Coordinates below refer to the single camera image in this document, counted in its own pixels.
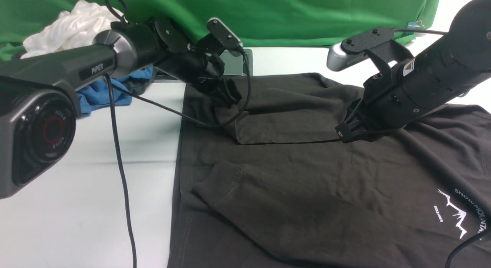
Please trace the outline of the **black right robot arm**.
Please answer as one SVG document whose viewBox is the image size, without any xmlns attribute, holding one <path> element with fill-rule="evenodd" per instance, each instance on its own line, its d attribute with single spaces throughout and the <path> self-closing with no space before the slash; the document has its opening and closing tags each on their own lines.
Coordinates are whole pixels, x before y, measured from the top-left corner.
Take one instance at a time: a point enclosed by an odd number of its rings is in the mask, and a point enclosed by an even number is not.
<svg viewBox="0 0 491 268">
<path fill-rule="evenodd" d="M 394 40 L 398 28 L 379 27 L 335 45 L 341 52 L 328 68 L 341 71 L 370 59 L 378 73 L 367 79 L 361 99 L 349 105 L 336 127 L 344 143 L 374 141 L 404 128 L 490 78 L 490 0 L 472 0 L 449 31 L 414 56 Z"/>
</svg>

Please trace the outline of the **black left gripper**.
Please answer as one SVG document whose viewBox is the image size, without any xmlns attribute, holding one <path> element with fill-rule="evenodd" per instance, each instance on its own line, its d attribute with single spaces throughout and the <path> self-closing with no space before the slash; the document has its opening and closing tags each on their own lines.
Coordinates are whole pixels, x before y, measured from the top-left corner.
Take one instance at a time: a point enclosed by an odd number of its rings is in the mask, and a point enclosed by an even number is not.
<svg viewBox="0 0 491 268">
<path fill-rule="evenodd" d="M 207 95 L 220 108 L 231 108 L 242 100 L 232 79 L 224 77 L 225 64 L 216 53 L 188 45 L 182 53 L 169 53 L 157 68 Z"/>
</svg>

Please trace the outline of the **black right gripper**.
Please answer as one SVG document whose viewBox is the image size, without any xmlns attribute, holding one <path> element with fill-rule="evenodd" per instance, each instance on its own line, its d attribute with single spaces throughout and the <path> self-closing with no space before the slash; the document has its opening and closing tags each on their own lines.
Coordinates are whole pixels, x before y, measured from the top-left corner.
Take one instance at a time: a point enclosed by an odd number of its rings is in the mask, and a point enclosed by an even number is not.
<svg viewBox="0 0 491 268">
<path fill-rule="evenodd" d="M 345 121 L 335 127 L 343 143 L 396 131 L 461 95 L 459 42 L 437 41 L 389 66 L 389 73 L 365 81 L 363 97 L 351 103 Z"/>
</svg>

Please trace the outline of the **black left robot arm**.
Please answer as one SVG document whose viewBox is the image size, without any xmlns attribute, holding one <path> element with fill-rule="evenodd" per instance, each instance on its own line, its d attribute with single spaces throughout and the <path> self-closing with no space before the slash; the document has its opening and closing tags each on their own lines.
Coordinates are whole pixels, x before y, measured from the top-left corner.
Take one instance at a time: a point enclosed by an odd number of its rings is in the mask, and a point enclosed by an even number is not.
<svg viewBox="0 0 491 268">
<path fill-rule="evenodd" d="M 170 18 L 113 22 L 80 48 L 1 63 L 0 196 L 9 198 L 68 151 L 81 117 L 77 92 L 104 76 L 123 78 L 153 66 L 223 107 L 241 95 L 224 77 L 220 54 L 242 41 L 219 19 L 196 45 Z"/>
</svg>

